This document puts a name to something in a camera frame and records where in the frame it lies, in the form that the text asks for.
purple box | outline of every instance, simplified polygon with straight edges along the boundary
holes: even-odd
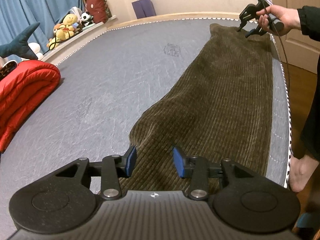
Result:
[[[156,12],[151,0],[138,0],[132,2],[132,7],[137,19],[156,16]]]

curtain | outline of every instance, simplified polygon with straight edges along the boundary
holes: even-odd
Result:
[[[11,42],[26,27],[38,21],[40,26],[28,42],[39,43],[42,53],[46,52],[54,25],[73,6],[84,9],[82,0],[0,0],[0,45]]]

silver bolt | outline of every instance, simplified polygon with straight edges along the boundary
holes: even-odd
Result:
[[[106,190],[103,191],[103,194],[106,196],[106,197],[115,197],[119,194],[119,191],[117,191],[116,189],[114,188],[108,188]]]
[[[196,197],[196,198],[202,198],[202,197],[205,197],[206,195],[207,195],[207,193],[202,189],[195,189],[195,190],[191,191],[191,196]]]

shark plush toy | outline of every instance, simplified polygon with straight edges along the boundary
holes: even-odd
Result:
[[[0,58],[6,58],[10,55],[17,55],[18,57],[25,59],[38,59],[36,54],[29,47],[28,39],[39,25],[40,22],[31,24],[10,43],[0,45]]]

red pillow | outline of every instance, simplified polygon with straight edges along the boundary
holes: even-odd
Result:
[[[108,15],[106,14],[105,0],[87,0],[85,6],[86,11],[93,16],[94,23],[107,22]]]

